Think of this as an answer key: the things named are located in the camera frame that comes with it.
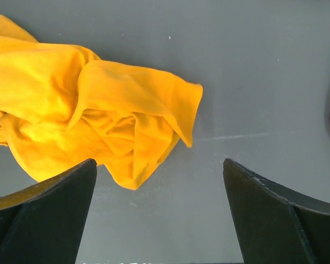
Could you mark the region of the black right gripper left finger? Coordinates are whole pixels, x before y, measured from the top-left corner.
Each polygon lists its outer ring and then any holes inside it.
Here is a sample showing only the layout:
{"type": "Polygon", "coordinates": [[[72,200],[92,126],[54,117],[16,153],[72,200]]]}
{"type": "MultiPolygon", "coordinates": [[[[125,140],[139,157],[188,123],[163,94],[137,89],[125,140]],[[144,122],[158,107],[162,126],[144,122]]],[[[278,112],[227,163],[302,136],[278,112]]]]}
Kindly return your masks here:
{"type": "Polygon", "coordinates": [[[0,263],[75,263],[96,177],[87,159],[0,197],[0,263]]]}

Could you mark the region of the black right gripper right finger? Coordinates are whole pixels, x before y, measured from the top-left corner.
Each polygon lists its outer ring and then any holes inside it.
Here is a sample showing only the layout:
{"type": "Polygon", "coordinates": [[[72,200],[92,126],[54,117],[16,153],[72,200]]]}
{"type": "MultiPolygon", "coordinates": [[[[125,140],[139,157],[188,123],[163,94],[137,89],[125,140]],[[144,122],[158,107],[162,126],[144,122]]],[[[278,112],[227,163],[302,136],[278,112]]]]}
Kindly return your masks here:
{"type": "Polygon", "coordinates": [[[330,203],[223,162],[244,263],[330,263],[330,203]]]}

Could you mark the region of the orange t shirt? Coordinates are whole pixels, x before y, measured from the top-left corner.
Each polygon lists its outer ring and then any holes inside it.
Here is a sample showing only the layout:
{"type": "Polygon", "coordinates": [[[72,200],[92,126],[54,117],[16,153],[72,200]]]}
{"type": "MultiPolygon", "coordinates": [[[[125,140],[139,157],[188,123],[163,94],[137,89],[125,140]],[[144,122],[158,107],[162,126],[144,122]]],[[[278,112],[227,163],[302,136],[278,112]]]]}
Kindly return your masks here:
{"type": "Polygon", "coordinates": [[[92,158],[138,189],[179,140],[192,146],[202,95],[166,71],[40,43],[0,14],[0,145],[38,182],[92,158]]]}

